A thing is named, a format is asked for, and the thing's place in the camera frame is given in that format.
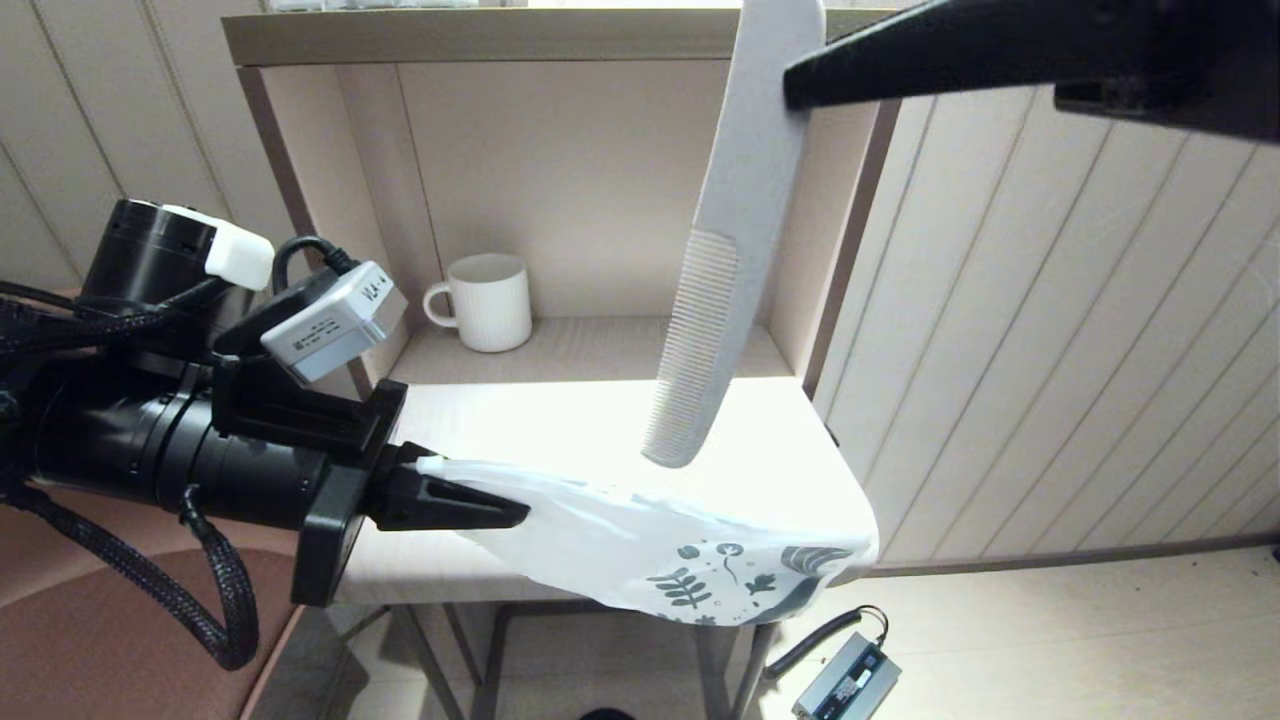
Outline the light wooden shelf desk unit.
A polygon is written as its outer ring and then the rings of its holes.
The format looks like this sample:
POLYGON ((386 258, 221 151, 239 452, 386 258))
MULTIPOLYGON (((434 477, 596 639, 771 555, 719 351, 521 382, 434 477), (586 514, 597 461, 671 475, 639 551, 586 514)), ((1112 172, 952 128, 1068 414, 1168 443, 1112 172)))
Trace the light wooden shelf desk unit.
POLYGON ((408 297, 357 387, 649 392, 737 24, 699 6, 225 18, 292 231, 378 260, 408 297), (527 263, 535 329, 515 351, 468 351, 422 314, 480 252, 527 263))

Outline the white pouch with blue plants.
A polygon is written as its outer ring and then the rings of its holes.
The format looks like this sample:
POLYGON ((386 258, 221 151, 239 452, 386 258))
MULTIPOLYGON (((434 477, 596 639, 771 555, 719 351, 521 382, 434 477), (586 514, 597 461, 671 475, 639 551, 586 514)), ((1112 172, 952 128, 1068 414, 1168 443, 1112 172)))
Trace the white pouch with blue plants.
POLYGON ((879 528, 865 500, 847 503, 847 518, 833 521, 806 509, 792 523, 755 521, 499 462, 425 457, 413 469, 527 507, 516 527, 463 532, 511 570, 673 623, 778 623, 879 556, 879 528))

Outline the brown upholstered chair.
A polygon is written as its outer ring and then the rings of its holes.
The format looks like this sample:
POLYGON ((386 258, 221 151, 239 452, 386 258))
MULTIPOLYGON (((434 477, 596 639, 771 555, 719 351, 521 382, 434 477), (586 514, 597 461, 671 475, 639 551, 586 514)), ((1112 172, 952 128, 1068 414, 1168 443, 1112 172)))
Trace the brown upholstered chair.
POLYGON ((261 639, 229 673, 159 603, 42 519, 0 503, 0 720, 246 720, 293 630, 294 534, 216 520, 261 639))

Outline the white ribbed mug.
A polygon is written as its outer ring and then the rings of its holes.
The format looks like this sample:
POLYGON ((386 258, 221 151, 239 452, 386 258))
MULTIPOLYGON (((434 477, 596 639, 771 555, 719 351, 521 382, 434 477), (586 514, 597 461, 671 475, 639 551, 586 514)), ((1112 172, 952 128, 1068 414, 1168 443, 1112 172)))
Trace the white ribbed mug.
POLYGON ((520 258, 485 252, 449 265, 445 279, 422 297, 435 325, 454 329, 461 343, 479 354, 503 354, 532 334, 529 272, 520 258))

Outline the white plastic comb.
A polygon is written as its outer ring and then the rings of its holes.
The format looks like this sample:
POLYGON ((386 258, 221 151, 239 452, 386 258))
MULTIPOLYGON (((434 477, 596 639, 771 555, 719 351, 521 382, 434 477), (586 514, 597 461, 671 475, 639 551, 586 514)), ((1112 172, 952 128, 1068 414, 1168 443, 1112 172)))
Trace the white plastic comb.
POLYGON ((783 76, 824 41, 822 0, 742 0, 643 441, 658 466, 699 455, 746 348, 809 126, 783 76))

